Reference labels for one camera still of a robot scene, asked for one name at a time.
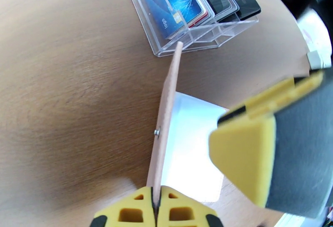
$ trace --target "blue card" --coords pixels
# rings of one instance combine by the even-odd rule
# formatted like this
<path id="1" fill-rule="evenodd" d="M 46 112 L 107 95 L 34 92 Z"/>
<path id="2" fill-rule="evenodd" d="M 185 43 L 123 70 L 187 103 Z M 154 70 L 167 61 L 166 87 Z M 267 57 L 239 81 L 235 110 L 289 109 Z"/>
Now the blue card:
<path id="1" fill-rule="evenodd" d="M 168 0 L 174 9 L 173 13 L 165 0 L 145 1 L 164 38 L 170 37 L 184 25 L 176 10 L 180 11 L 186 23 L 193 22 L 193 20 L 205 15 L 204 8 L 197 0 Z"/>

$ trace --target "wooden craft stick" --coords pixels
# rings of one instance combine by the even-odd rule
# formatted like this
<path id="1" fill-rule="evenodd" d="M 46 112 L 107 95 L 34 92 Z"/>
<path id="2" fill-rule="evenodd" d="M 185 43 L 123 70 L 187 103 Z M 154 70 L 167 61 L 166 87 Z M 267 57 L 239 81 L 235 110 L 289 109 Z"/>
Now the wooden craft stick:
<path id="1" fill-rule="evenodd" d="M 147 186 L 153 187 L 153 203 L 155 208 L 158 207 L 161 193 L 162 170 L 168 142 L 171 113 L 176 94 L 178 70 L 182 48 L 183 43 L 178 42 L 174 57 L 172 58 L 168 75 L 163 85 L 161 101 L 159 104 L 159 114 L 155 131 L 155 140 L 147 178 Z"/>

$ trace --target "card chip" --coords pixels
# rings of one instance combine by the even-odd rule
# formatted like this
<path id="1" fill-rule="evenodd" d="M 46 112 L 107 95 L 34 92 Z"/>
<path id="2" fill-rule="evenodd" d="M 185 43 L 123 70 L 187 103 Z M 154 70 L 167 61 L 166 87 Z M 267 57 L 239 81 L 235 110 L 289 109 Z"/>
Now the card chip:
<path id="1" fill-rule="evenodd" d="M 178 12 L 175 13 L 175 14 L 173 14 L 173 17 L 174 17 L 174 21 L 175 21 L 177 24 L 181 22 L 181 17 L 180 17 L 180 15 L 179 15 Z"/>

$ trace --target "wooden table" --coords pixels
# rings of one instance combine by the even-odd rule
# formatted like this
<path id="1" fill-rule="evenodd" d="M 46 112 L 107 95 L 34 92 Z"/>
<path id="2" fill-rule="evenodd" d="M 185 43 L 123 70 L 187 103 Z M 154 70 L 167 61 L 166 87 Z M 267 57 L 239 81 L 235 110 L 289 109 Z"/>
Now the wooden table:
<path id="1" fill-rule="evenodd" d="M 177 90 L 224 107 L 308 71 L 279 0 L 216 50 L 184 54 Z M 88 226 L 145 185 L 170 58 L 153 56 L 131 0 L 0 0 L 1 226 Z M 226 227 L 273 226 L 227 180 Z"/>

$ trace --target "metal screw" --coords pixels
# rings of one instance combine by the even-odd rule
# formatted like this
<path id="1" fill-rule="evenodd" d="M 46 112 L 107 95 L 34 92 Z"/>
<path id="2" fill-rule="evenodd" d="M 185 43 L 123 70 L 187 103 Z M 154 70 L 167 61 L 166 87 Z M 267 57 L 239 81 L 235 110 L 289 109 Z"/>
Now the metal screw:
<path id="1" fill-rule="evenodd" d="M 160 128 L 158 128 L 157 130 L 154 130 L 154 135 L 157 137 L 159 136 L 159 130 L 160 130 Z"/>

